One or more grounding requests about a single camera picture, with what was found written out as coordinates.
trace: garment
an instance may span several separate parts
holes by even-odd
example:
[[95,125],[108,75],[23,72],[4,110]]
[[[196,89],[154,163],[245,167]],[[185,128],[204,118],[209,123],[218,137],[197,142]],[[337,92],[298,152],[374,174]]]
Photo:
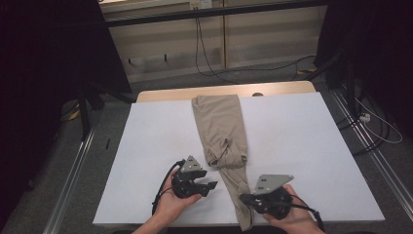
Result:
[[238,96],[198,96],[192,99],[206,161],[218,169],[235,206],[242,231],[252,227],[253,208],[240,200],[249,194],[246,180],[246,136]]

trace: cloth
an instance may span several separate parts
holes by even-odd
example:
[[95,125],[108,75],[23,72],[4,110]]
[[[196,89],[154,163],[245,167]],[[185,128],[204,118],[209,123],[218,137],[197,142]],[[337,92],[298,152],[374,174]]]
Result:
[[231,199],[242,231],[252,227],[253,208],[240,195],[249,194],[246,180],[246,136],[238,96],[198,96],[192,99],[198,133],[206,161],[218,169]]

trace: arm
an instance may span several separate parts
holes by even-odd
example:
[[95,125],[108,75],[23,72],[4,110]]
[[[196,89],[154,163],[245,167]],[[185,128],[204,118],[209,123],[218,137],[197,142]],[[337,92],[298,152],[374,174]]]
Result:
[[[287,184],[284,186],[284,188],[289,194],[297,196],[291,185]],[[304,205],[295,197],[292,197],[292,203],[297,205]],[[278,220],[269,214],[264,214],[263,216],[272,226],[279,227],[286,231],[288,234],[324,233],[317,227],[309,212],[299,208],[291,208],[288,216],[282,220]]]
[[180,199],[175,196],[172,187],[172,176],[177,172],[174,170],[168,177],[162,195],[155,213],[132,234],[155,234],[163,228],[168,227],[177,220],[180,214],[189,206],[196,203],[202,198],[201,194],[195,194],[189,198]]

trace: forearm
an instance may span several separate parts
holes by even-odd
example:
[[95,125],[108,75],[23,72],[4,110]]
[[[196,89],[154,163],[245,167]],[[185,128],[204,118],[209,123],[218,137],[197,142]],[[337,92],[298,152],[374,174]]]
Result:
[[156,234],[165,227],[167,227],[167,224],[157,216],[153,215],[132,234]]

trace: person's right hand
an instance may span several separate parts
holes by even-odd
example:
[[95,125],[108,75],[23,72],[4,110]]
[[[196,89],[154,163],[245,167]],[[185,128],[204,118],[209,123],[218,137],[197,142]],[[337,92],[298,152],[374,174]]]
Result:
[[[297,194],[295,194],[294,192],[294,189],[292,189],[291,185],[286,184],[284,188],[289,194],[297,196]],[[304,204],[294,196],[292,196],[292,203],[304,206]],[[324,233],[318,228],[316,223],[313,221],[313,219],[310,216],[310,213],[303,209],[291,208],[288,216],[281,220],[274,218],[270,214],[264,214],[263,216],[272,226],[279,227],[286,231],[288,234]]]

